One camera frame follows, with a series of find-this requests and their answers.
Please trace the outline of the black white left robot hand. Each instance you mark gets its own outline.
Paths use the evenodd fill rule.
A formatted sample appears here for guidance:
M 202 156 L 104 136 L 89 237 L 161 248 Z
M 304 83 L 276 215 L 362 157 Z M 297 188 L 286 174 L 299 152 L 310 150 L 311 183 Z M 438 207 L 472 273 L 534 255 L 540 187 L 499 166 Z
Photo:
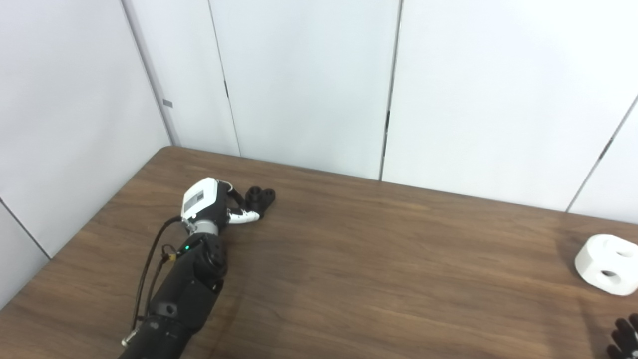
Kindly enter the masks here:
M 257 222 L 262 217 L 246 208 L 244 198 L 227 181 L 204 178 L 183 197 L 181 221 L 189 234 L 219 235 L 227 225 Z

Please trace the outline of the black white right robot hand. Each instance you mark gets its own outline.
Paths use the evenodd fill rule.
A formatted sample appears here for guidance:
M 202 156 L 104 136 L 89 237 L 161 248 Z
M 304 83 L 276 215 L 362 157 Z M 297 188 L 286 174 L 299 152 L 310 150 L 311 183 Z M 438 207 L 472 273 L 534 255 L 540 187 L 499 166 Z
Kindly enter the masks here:
M 638 314 L 632 313 L 626 318 L 615 320 L 615 329 L 611 333 L 613 345 L 606 351 L 610 359 L 638 358 Z

